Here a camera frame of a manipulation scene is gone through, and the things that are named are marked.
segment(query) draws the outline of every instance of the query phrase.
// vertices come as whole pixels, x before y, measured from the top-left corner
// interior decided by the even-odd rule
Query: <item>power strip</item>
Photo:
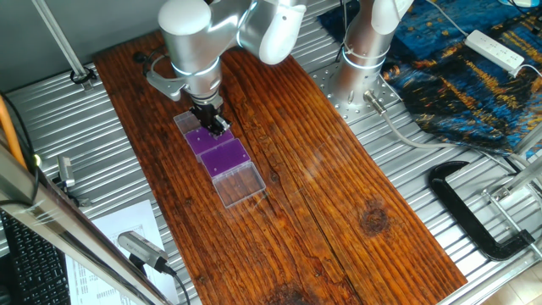
[[[511,73],[518,69],[523,63],[523,60],[525,60],[519,54],[501,45],[479,30],[474,30],[467,37],[465,45]]]

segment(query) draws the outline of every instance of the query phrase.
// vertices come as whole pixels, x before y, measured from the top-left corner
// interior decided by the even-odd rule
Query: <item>keyboard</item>
[[[56,247],[0,211],[22,304],[69,304],[68,279]]]

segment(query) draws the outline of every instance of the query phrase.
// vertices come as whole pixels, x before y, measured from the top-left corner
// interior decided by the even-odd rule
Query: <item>wood grain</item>
[[[267,185],[225,208],[173,121],[190,102],[131,60],[162,43],[95,64],[204,304],[434,304],[466,283],[293,58],[222,57],[225,115]]]

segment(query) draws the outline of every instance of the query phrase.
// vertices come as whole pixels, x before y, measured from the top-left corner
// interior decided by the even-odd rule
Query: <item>wooden table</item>
[[[225,116],[267,185],[225,208],[173,121],[191,103],[132,61],[162,43],[152,33],[95,64],[204,304],[434,304],[466,283],[292,57],[222,57]]]

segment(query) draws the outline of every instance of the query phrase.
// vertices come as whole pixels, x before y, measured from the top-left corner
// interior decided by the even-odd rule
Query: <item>plastic container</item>
[[[197,161],[205,166],[226,208],[265,190],[262,176],[231,131],[214,137],[190,112],[176,116],[174,121]]]

